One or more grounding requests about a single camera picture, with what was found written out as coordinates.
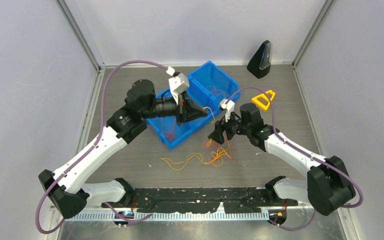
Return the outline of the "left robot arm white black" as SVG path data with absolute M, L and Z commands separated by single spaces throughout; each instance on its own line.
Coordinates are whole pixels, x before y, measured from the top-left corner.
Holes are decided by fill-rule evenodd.
M 123 178 L 104 183 L 86 183 L 86 180 L 146 130 L 147 119 L 175 117 L 181 125 L 208 116 L 207 110 L 186 91 L 177 96 L 178 100 L 157 98 L 152 81 L 137 80 L 127 91 L 124 106 L 113 113 L 92 142 L 60 168 L 45 169 L 39 174 L 42 187 L 64 219 L 73 218 L 87 206 L 111 203 L 128 207 L 133 202 L 135 190 Z

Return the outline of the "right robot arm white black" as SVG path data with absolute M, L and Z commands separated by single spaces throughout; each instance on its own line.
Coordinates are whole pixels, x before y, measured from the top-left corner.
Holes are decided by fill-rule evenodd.
M 337 156 L 324 157 L 287 138 L 280 130 L 264 123 L 260 110 L 252 103 L 241 105 L 240 114 L 235 104 L 223 99 L 219 108 L 224 117 L 215 122 L 209 139 L 223 144 L 234 136 L 245 136 L 265 153 L 274 155 L 299 171 L 304 180 L 279 176 L 268 182 L 265 198 L 271 205 L 285 199 L 309 203 L 321 215 L 328 216 L 356 196 L 356 186 L 346 166 Z

